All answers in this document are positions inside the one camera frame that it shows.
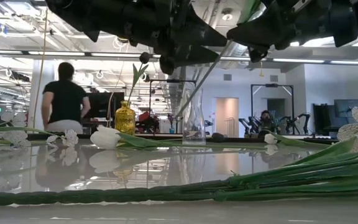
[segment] column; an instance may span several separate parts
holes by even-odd
[[[42,91],[45,88],[45,85],[57,80],[57,73],[55,73],[55,64],[54,60],[45,60],[44,68],[42,71],[42,76],[40,75],[41,71],[41,60],[34,60],[34,65],[32,69],[32,78],[31,78],[31,90],[30,90],[30,108],[29,108],[29,122],[28,127],[32,128],[35,123],[36,129],[44,129],[44,124],[42,123],[41,115],[41,104],[42,104]]]

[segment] ceiling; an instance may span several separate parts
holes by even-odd
[[[226,32],[233,28],[239,20],[241,9],[248,0],[212,1],[195,0],[193,7],[201,18],[209,22],[210,26],[218,32],[226,35]],[[225,20],[223,11],[229,11],[230,20]],[[76,31],[66,22],[54,15],[46,13],[46,7],[33,7],[29,0],[0,0],[0,50],[28,50],[42,51],[44,49],[45,18],[47,16],[47,28],[45,38],[45,50],[47,51],[75,51],[75,52],[115,52],[115,53],[142,53],[150,52],[150,47],[139,44],[137,47],[122,44],[117,37],[107,33],[101,33],[97,43],[92,42],[84,34]],[[327,41],[324,46],[332,45]],[[217,52],[222,48],[210,48]],[[336,58],[354,60],[358,58],[358,48],[343,47],[334,49],[330,47],[309,48],[290,47],[283,51],[272,50],[269,57],[282,58]],[[97,61],[97,60],[70,60],[76,68],[75,81],[82,85],[102,86],[100,89],[113,91],[115,86],[131,86],[133,79],[132,64],[140,67],[140,62],[133,61]],[[259,68],[260,63],[234,63],[237,68],[254,69]],[[278,68],[285,71],[293,66],[292,63],[263,63],[264,68]],[[30,58],[9,58],[0,57],[0,83],[1,84],[29,84],[20,80],[14,80],[9,76],[10,71],[19,72],[31,79],[33,60]],[[166,80],[167,75],[163,74],[159,64],[150,62],[146,74],[153,79]],[[173,77],[186,77],[179,71],[175,71]],[[136,90],[134,96],[139,100],[138,106],[147,106],[149,99],[149,83],[140,81],[137,86],[142,90]],[[181,89],[183,85],[167,84],[165,82],[153,82],[152,88],[156,90],[153,97],[159,101],[154,103],[156,113],[173,112],[179,105]],[[5,86],[0,87],[0,102],[7,103],[12,95],[3,92],[13,92],[17,97],[28,98],[29,87]],[[23,107],[22,104],[9,103],[12,106]]]

